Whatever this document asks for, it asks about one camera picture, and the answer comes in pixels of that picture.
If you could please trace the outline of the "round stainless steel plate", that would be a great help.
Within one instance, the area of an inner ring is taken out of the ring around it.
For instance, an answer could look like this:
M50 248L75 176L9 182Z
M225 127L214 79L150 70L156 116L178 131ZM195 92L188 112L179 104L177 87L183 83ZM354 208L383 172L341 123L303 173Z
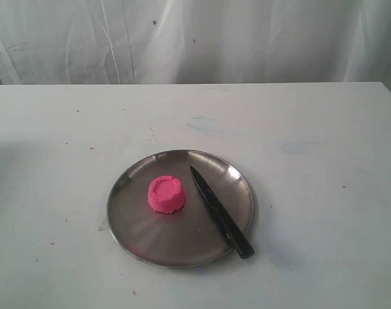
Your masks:
M234 249L217 226L190 169L206 180L228 214L247 235L256 199L247 179L229 162L210 153L180 149L163 151L136 162L117 179L107 201L107 220L114 239L130 255L151 265L188 268L213 262ZM151 181L178 178L184 206L171 214L152 209Z

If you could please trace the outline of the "white backdrop curtain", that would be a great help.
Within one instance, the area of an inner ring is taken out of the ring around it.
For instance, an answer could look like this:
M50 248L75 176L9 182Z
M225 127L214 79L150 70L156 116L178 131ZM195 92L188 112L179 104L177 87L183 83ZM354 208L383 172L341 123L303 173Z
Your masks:
M0 84L376 80L391 1L0 1Z

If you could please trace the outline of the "pink dough lump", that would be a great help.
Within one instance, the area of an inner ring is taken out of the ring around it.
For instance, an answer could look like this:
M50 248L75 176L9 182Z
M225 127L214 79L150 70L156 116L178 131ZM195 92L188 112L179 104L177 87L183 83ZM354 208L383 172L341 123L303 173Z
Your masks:
M159 176L149 185L148 203L156 212L164 214L176 212L184 206L185 200L184 187L174 176Z

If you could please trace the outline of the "black knife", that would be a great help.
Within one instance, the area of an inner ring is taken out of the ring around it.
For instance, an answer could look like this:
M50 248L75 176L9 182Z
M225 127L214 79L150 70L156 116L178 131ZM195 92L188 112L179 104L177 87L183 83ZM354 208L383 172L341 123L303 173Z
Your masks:
M190 165L193 181L205 201L206 208L229 247L234 249L241 259L248 259L255 253L246 236L240 230L224 205L211 190L199 171Z

